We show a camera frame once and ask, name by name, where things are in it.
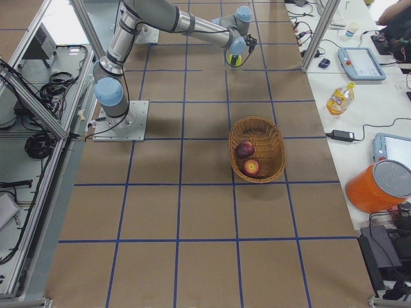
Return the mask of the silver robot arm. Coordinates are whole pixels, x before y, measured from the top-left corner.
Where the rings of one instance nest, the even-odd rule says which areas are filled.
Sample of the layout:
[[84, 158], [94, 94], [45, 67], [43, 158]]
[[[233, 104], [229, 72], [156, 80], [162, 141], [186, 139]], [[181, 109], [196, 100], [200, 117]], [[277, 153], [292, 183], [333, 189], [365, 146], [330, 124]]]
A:
[[193, 37], [229, 51], [229, 65], [233, 67], [239, 66], [242, 54], [252, 53], [257, 44], [249, 34], [252, 12], [248, 6], [212, 21], [184, 12], [169, 1], [121, 1], [119, 11], [121, 17], [110, 45], [93, 70], [95, 96], [112, 120], [131, 113], [121, 79], [135, 43], [156, 44], [160, 32]]

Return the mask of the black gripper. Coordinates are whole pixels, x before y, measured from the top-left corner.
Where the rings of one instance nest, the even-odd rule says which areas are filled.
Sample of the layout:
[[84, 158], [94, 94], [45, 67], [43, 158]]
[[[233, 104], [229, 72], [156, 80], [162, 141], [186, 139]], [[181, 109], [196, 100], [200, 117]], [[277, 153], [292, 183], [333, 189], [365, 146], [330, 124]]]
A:
[[246, 46], [248, 47], [248, 53], [253, 53], [254, 48], [256, 47], [258, 42], [256, 38], [254, 38], [251, 34], [248, 34], [245, 37], [245, 43], [246, 43]]

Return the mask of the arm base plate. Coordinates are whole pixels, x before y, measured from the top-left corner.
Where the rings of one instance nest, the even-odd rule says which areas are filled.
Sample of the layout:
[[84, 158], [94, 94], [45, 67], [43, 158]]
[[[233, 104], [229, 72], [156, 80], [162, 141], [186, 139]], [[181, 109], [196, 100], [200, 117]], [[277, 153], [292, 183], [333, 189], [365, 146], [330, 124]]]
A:
[[94, 142], [143, 142], [146, 132], [149, 101], [131, 101], [130, 109], [125, 119], [119, 117], [113, 119], [106, 116], [103, 108], [100, 108], [99, 117], [104, 120], [95, 125]]
[[158, 44], [160, 31], [148, 25], [144, 25], [141, 28], [138, 36], [135, 39], [134, 44]]

